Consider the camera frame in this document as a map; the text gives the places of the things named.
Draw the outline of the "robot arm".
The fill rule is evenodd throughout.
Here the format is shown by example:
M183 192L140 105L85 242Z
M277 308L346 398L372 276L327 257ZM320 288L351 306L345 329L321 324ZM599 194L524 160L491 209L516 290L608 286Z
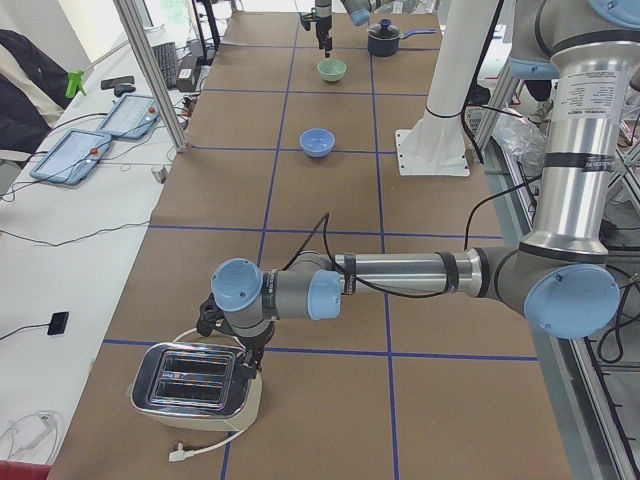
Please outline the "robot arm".
M386 4L387 1L342 1L342 5L355 26L361 26L367 23L371 14ZM315 0L314 7L310 13L299 13L299 20L301 26L306 31L311 30L312 24L315 25L318 48L324 52L325 58L329 58L333 49L333 39L330 35L332 28L332 1ZM396 37L397 39L391 42L370 38L368 46L370 53L379 57L394 55L398 49L400 35L397 34Z
M639 65L635 1L520 1L511 65L558 81L531 231L515 248L332 254L300 248L282 269L230 259L213 273L197 332L236 338L254 377L280 319L332 319L358 287L427 299L457 292L501 302L543 332L587 337L617 319L628 289L599 230L626 89Z

